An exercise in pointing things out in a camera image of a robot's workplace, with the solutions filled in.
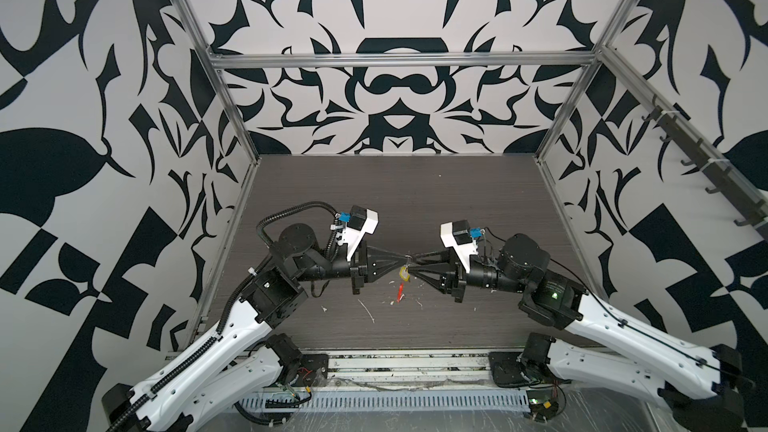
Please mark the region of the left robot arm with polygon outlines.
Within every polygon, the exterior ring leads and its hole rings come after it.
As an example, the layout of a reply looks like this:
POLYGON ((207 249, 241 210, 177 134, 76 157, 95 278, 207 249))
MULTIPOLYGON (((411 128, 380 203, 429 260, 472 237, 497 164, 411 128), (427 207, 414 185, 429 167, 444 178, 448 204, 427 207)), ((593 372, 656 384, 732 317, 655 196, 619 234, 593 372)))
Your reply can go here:
POLYGON ((307 299, 303 282, 348 278, 358 292, 408 262, 367 246, 362 234, 346 228, 325 251, 310 226, 284 229, 214 326, 149 378, 103 396, 109 430, 197 431, 248 393, 293 383, 302 353, 275 330, 307 299))

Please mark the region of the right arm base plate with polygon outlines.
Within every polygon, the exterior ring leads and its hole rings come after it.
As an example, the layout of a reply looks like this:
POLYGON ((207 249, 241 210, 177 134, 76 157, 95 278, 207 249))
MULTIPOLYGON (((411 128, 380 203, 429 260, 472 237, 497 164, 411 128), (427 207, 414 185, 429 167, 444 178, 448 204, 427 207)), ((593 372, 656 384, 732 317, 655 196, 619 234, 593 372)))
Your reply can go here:
POLYGON ((488 354, 493 383, 500 388, 523 388, 552 384, 555 376, 546 362, 527 357, 523 352, 488 354))

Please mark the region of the yellow key tag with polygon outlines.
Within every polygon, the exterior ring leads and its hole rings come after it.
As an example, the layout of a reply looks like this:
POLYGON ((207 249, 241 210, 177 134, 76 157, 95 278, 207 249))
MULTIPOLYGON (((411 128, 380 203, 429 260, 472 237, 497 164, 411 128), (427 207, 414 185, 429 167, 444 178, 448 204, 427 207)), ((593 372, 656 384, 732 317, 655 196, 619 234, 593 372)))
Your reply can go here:
POLYGON ((405 266, 400 268, 399 276, 400 276, 401 280, 404 281, 404 282, 409 282, 410 281, 410 274, 408 272, 408 268, 405 267, 405 266))

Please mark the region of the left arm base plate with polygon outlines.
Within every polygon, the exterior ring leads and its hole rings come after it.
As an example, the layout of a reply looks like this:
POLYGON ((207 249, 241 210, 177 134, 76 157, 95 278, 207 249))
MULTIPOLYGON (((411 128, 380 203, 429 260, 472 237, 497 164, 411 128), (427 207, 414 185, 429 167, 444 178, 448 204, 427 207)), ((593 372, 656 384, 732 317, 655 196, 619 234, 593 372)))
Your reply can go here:
POLYGON ((292 359, 281 375, 282 383, 296 387, 312 387, 327 380, 329 355, 325 353, 303 354, 292 359))

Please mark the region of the red key tag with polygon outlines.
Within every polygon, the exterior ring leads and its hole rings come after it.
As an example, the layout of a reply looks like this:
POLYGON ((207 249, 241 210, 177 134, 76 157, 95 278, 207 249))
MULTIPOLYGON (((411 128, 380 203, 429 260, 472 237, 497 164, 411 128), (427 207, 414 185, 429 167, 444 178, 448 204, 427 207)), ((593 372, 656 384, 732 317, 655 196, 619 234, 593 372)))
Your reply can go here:
POLYGON ((399 284, 399 287, 398 287, 398 290, 397 290, 397 296, 396 296, 396 300, 395 300, 395 303, 399 303, 399 302, 402 300, 402 298, 403 298, 403 296, 404 296, 404 285, 405 285, 405 283, 404 283, 404 282, 401 282, 401 283, 399 284))

